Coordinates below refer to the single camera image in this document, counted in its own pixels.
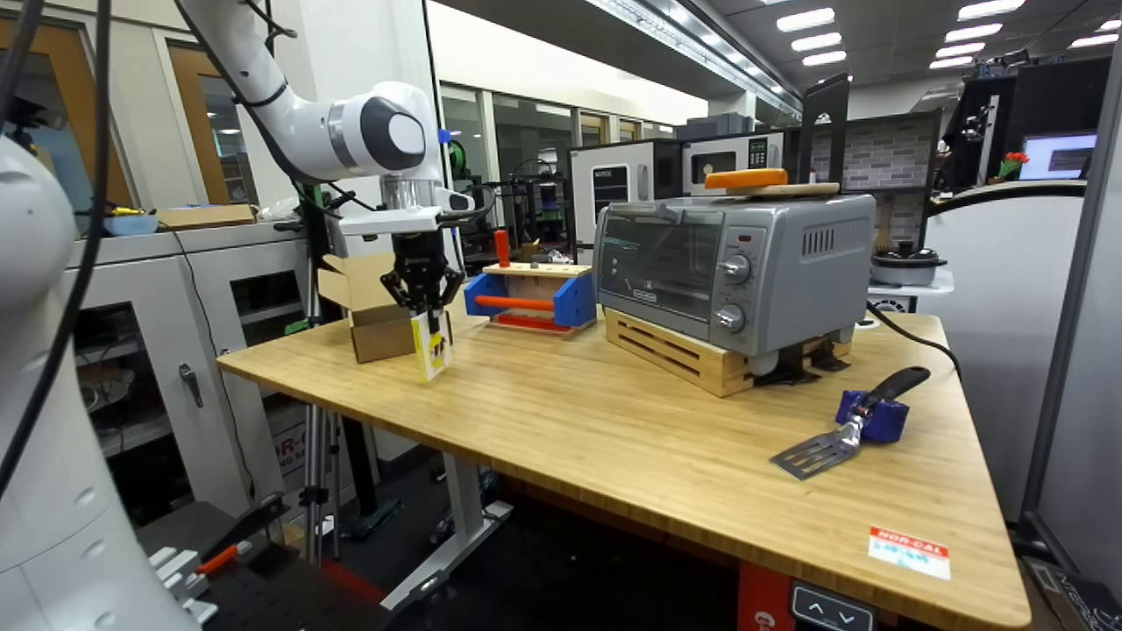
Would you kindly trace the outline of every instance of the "computer monitor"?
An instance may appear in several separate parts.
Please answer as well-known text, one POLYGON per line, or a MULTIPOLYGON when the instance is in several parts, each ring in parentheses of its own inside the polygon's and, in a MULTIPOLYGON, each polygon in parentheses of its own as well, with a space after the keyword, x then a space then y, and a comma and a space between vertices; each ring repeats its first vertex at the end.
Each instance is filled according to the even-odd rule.
POLYGON ((1083 180, 1094 134, 1051 134, 1051 136, 1023 136, 1023 167, 1020 180, 1026 183, 1060 183, 1060 180, 1083 180))

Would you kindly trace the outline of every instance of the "wooden table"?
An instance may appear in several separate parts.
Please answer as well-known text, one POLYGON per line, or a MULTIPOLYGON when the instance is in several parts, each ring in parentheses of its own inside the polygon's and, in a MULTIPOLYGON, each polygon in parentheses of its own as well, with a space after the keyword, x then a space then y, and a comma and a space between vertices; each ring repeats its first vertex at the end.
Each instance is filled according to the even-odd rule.
MULTIPOLYGON (((948 340, 933 314, 900 314, 948 340)), ((948 356, 889 330, 857 332, 851 368, 812 385, 716 399, 590 330, 576 340, 471 330, 457 365, 422 385, 410 356, 355 365, 344 326, 226 355, 286 395, 471 454, 547 491, 666 529, 845 599, 935 626, 1026 626, 1026 597, 979 433, 948 356), (933 378, 903 395, 889 450, 808 485, 768 460, 831 429, 843 390, 903 365, 933 378), (871 556, 871 529, 943 543, 950 577, 871 556)))

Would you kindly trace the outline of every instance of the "toaster oven knob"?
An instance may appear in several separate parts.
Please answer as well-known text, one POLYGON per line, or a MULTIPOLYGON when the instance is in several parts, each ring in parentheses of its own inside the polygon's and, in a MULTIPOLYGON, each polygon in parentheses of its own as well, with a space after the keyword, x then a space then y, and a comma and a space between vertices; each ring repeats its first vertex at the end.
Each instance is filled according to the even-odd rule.
POLYGON ((722 326, 730 332, 743 330, 743 308, 741 304, 716 308, 716 326, 722 326))
POLYGON ((725 274, 730 285, 743 285, 750 277, 750 260, 748 257, 730 257, 722 261, 722 274, 725 274))

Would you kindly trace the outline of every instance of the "box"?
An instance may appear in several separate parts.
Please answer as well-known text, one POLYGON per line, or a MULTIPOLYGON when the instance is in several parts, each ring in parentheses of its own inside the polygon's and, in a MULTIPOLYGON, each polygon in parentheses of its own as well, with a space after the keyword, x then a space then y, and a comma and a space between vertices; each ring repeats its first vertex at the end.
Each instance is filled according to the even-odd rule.
POLYGON ((228 204, 228 208, 165 208, 155 212, 169 232, 181 228, 211 228, 211 223, 252 223, 250 204, 228 204))
POLYGON ((393 270, 393 257, 321 257, 321 261, 331 270, 320 270, 320 293, 348 308, 355 360, 367 365, 413 355, 410 312, 382 287, 382 274, 393 270))

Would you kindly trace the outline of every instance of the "sticker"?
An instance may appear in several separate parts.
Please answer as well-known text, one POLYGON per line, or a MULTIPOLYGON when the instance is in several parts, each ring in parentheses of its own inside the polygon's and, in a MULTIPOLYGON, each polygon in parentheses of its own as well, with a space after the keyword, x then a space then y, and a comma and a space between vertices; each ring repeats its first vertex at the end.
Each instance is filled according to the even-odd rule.
POLYGON ((871 556, 950 582, 950 551, 933 540, 871 526, 871 556))

